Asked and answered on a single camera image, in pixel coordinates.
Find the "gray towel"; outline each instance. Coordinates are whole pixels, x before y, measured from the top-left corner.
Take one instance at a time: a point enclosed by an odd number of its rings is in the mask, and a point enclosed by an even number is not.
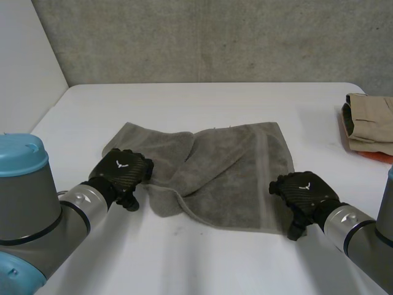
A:
[[[277,123],[162,133],[127,123],[103,150],[131,149],[152,159],[146,189],[162,217],[185,211],[214,227],[286,234],[292,213],[268,185],[294,171]]]

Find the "logo on robotic hand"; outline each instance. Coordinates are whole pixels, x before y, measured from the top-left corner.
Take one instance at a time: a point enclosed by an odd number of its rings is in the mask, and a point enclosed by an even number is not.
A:
[[[124,168],[129,166],[128,164],[127,165],[120,164],[118,160],[116,160],[116,164],[117,164],[117,168]]]
[[[309,187],[310,187],[310,186],[311,186],[311,183],[308,183],[308,185],[305,186],[305,187],[299,186],[299,189],[306,189],[307,191],[309,191]]]

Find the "folded khaki pants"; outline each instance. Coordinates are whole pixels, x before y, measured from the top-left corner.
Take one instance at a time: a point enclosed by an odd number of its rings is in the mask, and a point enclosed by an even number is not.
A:
[[[393,155],[393,97],[350,93],[341,114],[353,151]]]

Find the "white table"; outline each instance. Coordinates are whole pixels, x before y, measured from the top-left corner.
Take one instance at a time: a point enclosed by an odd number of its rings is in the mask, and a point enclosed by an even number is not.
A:
[[[34,129],[59,191],[84,181],[127,121],[163,132],[276,121],[298,171],[377,217],[389,165],[346,150],[338,116],[347,83],[119,84],[70,88]],[[38,294],[385,294],[317,226],[280,235],[217,230],[185,214],[159,218],[114,205]]]

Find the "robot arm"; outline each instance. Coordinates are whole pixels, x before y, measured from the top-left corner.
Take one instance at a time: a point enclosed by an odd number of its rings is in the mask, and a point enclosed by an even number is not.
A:
[[[326,237],[388,294],[393,294],[393,168],[377,221],[357,208],[341,203],[336,193],[312,172],[280,176],[270,184],[294,212],[291,240],[307,225],[318,223]]]
[[[42,141],[0,136],[0,294],[34,294],[113,202],[136,211],[133,191],[150,179],[153,167],[141,154],[113,149],[88,181],[58,199]]]

